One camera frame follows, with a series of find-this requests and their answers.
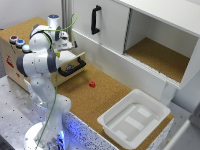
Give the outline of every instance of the cabinet door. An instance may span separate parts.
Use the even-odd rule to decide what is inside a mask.
[[[92,35],[92,10],[101,7],[96,13],[96,28],[100,32]],[[74,29],[99,44],[122,54],[129,19],[129,8],[113,0],[74,0],[74,13],[78,19]]]

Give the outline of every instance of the black door handle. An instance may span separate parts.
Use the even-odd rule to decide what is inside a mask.
[[[91,30],[92,30],[92,34],[96,34],[98,32],[100,32],[99,29],[96,28],[96,12],[101,10],[101,7],[100,6],[96,6],[96,8],[94,8],[92,10],[92,25],[91,25]]]
[[[67,76],[73,74],[74,72],[78,71],[79,69],[83,68],[86,65],[86,63],[83,60],[81,60],[80,57],[78,57],[77,61],[79,62],[79,65],[74,67],[74,68],[72,68],[72,69],[69,69],[67,71],[63,71],[61,69],[61,67],[59,67],[58,68],[58,72],[60,73],[60,75],[62,75],[64,77],[67,77]]]

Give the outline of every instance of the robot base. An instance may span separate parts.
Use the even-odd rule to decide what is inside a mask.
[[[24,150],[36,150],[38,141],[35,141],[35,137],[37,136],[37,133],[40,131],[41,128],[42,128],[42,122],[35,124],[26,132],[24,137]],[[70,139],[66,137],[64,139],[65,139],[64,143],[66,150],[66,148],[69,145]],[[49,148],[47,145],[44,146],[39,144],[37,150],[57,150],[57,148],[55,146]]]

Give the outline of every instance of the cork countertop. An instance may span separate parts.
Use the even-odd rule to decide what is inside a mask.
[[[28,43],[31,29],[35,24],[45,25],[47,22],[36,17],[0,31],[0,37],[9,42],[11,35],[17,35]],[[89,87],[89,81],[91,80],[96,82],[95,88]],[[97,122],[97,118],[129,92],[131,92],[131,89],[90,64],[86,65],[83,72],[58,87],[59,94],[71,99],[71,112],[120,150],[123,150],[123,148],[105,134],[103,127]],[[136,150],[148,148],[172,119],[173,115],[170,114]]]

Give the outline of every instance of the cubby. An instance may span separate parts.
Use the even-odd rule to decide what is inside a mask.
[[[131,9],[124,55],[182,88],[198,71],[199,37]]]

